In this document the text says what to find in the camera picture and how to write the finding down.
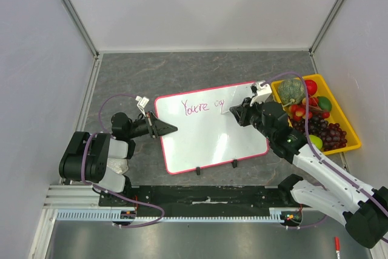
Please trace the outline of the pink framed whiteboard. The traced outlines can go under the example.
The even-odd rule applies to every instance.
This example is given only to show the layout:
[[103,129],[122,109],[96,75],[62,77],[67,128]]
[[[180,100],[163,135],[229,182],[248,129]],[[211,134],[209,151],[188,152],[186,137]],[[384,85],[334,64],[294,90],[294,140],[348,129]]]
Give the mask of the pink framed whiteboard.
[[263,156],[269,151],[267,139],[256,129],[241,127],[231,113],[221,114],[251,97],[252,84],[248,81],[155,99],[156,116],[178,128],[161,137],[169,174]]

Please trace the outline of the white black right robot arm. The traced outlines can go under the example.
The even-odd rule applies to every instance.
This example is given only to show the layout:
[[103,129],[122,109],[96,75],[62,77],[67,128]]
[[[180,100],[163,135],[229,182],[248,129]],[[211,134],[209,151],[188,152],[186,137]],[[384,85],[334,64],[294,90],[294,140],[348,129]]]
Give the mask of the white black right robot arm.
[[244,98],[229,110],[216,111],[207,104],[168,96],[156,99],[155,107],[159,119],[176,127],[161,138],[168,173],[212,167],[272,149],[319,182],[315,187],[297,176],[287,178],[277,193],[283,206],[299,203],[319,210],[364,247],[384,240],[387,189],[363,183],[328,159],[309,137],[289,126],[281,104]]

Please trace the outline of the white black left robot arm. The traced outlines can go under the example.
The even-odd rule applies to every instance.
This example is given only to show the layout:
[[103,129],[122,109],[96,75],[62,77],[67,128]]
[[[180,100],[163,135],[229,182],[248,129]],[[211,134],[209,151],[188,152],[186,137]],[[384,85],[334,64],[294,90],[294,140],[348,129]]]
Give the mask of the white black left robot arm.
[[132,158],[135,138],[159,138],[178,131],[176,126],[161,121],[153,112],[132,120],[125,113],[112,116],[112,133],[75,132],[60,160],[59,175],[65,180],[92,183],[112,192],[112,200],[128,206],[133,192],[126,188],[130,181],[108,167],[109,161],[127,162]]

